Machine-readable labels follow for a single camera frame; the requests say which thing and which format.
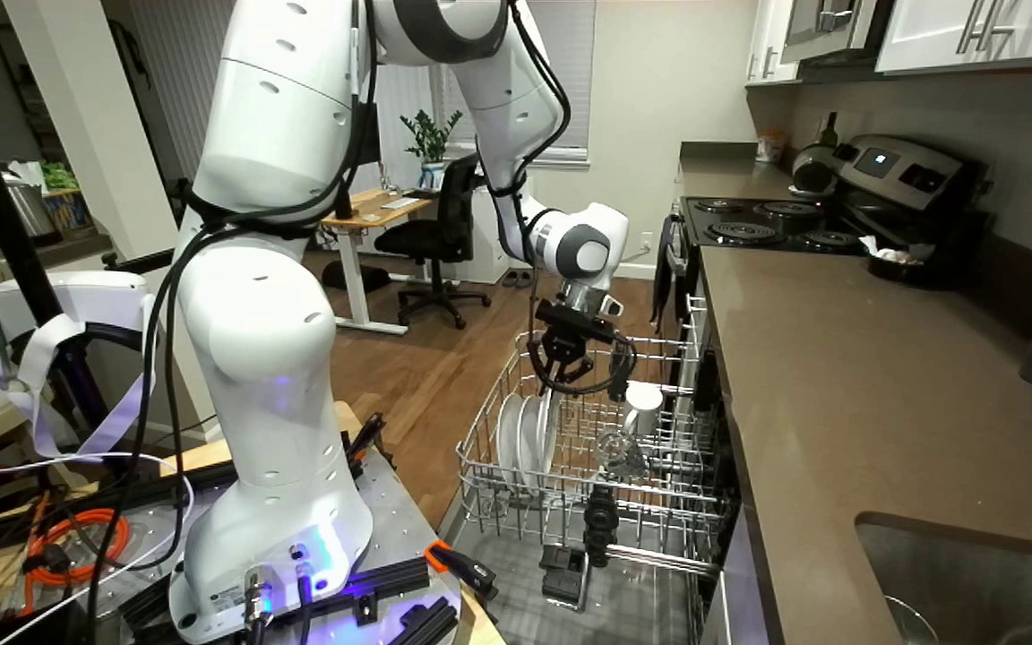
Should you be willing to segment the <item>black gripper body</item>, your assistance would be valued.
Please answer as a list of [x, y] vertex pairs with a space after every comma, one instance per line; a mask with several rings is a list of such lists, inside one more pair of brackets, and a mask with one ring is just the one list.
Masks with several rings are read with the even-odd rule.
[[587, 343], [613, 343], [618, 335], [606, 318], [574, 311], [569, 305], [534, 305], [540, 335], [528, 343], [539, 379], [552, 392], [569, 392], [580, 376], [596, 369]]

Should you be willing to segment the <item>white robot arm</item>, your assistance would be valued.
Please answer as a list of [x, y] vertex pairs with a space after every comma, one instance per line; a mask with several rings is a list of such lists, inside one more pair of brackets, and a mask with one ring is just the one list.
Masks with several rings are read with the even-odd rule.
[[540, 379], [569, 385], [583, 349], [618, 337], [611, 278], [629, 218], [522, 191], [569, 120], [528, 0], [236, 0], [176, 258], [181, 311], [236, 471], [191, 525], [170, 589], [170, 615], [195, 645], [340, 596], [374, 541], [326, 372], [338, 318], [295, 235], [348, 191], [357, 93], [379, 62], [455, 74], [503, 246], [564, 278], [539, 310]]

